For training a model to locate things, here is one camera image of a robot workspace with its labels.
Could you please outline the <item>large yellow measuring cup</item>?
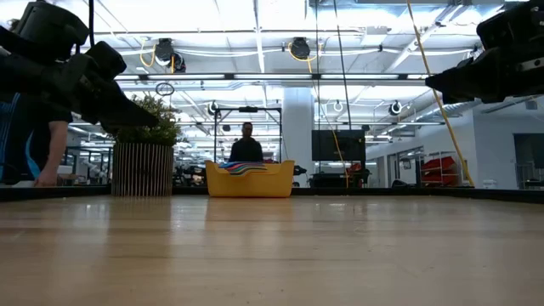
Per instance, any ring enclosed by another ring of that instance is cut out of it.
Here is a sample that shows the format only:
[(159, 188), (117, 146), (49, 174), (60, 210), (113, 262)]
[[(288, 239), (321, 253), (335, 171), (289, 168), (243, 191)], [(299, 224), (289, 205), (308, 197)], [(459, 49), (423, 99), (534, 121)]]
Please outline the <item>large yellow measuring cup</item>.
[(220, 164), (206, 161), (207, 190), (212, 197), (287, 198), (292, 193), (295, 163), (264, 163), (266, 175), (231, 176)]

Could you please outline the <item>red container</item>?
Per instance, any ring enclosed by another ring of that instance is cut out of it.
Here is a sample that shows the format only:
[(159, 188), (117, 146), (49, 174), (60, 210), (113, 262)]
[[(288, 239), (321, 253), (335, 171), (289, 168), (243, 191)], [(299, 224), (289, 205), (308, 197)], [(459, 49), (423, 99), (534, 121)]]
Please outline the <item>red container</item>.
[(451, 156), (434, 158), (421, 166), (424, 186), (454, 186), (458, 183), (457, 164)]

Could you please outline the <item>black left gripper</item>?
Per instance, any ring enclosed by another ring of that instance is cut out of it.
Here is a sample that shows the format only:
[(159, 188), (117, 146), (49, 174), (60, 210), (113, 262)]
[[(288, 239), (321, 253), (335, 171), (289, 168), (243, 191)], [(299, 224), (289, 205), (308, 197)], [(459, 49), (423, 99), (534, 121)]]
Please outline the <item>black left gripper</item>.
[(60, 110), (72, 111), (108, 134), (131, 127), (155, 127), (159, 120), (130, 100), (115, 82), (127, 68), (106, 42), (66, 62), (38, 63), (0, 47), (0, 93), (29, 94)]

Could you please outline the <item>green plant in striped pot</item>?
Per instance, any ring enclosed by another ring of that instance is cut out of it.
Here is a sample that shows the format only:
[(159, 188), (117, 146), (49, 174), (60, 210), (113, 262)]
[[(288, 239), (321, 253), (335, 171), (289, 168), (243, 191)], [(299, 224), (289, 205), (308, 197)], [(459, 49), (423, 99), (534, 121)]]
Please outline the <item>green plant in striped pot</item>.
[(111, 193), (114, 196), (170, 196), (173, 188), (174, 146), (179, 126), (172, 109), (161, 99), (136, 95), (132, 101), (158, 119), (155, 127), (121, 127), (111, 136), (113, 162)]

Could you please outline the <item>person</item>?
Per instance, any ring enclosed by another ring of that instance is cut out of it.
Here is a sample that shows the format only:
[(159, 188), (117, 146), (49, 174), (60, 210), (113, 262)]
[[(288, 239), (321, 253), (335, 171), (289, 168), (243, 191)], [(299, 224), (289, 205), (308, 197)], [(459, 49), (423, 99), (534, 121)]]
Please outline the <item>person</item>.
[(0, 93), (0, 183), (55, 186), (72, 114), (38, 97)]
[(229, 162), (262, 162), (264, 160), (261, 144), (252, 136), (253, 125), (244, 122), (241, 128), (242, 137), (237, 140), (229, 156)]

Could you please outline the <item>black metal gantry frame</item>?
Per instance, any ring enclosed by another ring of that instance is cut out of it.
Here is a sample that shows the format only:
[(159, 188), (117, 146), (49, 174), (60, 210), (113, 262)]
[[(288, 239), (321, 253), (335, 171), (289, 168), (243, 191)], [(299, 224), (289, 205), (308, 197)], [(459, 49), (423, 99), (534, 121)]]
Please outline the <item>black metal gantry frame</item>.
[[(221, 116), (221, 119), (218, 119), (218, 114), (225, 111), (226, 113)], [(267, 108), (267, 107), (257, 107), (257, 106), (242, 106), (242, 107), (226, 107), (221, 108), (218, 107), (216, 110), (212, 111), (212, 117), (213, 117), (213, 161), (217, 161), (217, 149), (218, 149), (218, 125), (226, 119), (233, 111), (239, 112), (239, 113), (257, 113), (260, 111), (263, 111), (265, 114), (267, 114), (279, 127), (279, 134), (276, 137), (279, 140), (279, 158), (281, 162), (282, 158), (282, 145), (283, 145), (283, 126), (282, 126), (282, 108), (281, 107), (275, 107), (275, 108)], [(271, 111), (277, 111), (279, 114), (279, 119), (276, 120), (272, 115)]]

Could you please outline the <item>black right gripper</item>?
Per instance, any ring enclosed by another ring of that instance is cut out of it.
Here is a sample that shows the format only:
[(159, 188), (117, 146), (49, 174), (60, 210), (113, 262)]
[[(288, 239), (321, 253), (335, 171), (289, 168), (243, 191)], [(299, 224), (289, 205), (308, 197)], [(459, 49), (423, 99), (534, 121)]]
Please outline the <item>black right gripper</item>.
[(544, 0), (528, 0), (490, 17), (477, 26), (477, 34), (482, 54), (425, 79), (427, 87), (442, 93), (445, 105), (544, 94)]

